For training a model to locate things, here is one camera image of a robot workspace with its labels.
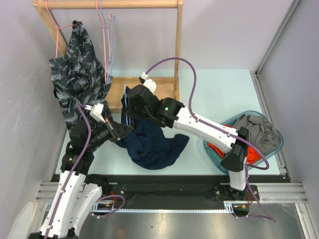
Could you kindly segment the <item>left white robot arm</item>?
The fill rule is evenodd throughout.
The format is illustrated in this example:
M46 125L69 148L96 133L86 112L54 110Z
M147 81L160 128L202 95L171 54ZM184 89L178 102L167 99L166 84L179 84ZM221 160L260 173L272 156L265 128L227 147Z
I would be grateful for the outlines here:
M107 177L89 175L94 152L106 141L117 142L133 130L132 126L105 118L91 128L86 119L76 121L62 158L59 183L46 219L31 239L76 239L98 199L109 196Z

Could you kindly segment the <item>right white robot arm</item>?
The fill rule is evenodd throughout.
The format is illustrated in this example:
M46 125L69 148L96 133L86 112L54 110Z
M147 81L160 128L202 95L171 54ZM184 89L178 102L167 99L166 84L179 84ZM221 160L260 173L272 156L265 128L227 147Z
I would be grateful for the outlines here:
M173 98L159 100L144 85L130 89L128 100L127 116L137 120L148 119L161 127L179 129L217 146L225 154L221 165L228 170L230 195L241 200L248 194L245 163L249 132L246 128L237 130L202 118Z

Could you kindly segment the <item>navy blue shorts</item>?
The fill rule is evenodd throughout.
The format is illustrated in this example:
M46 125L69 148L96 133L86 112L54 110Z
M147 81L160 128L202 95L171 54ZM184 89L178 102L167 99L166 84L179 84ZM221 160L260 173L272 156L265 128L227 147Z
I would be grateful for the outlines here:
M123 117L124 96L121 98ZM131 160L138 166L148 170L164 169L173 165L189 142L189 136L176 134L166 138L160 126L148 119L131 118L134 130L127 134L116 145L127 150Z

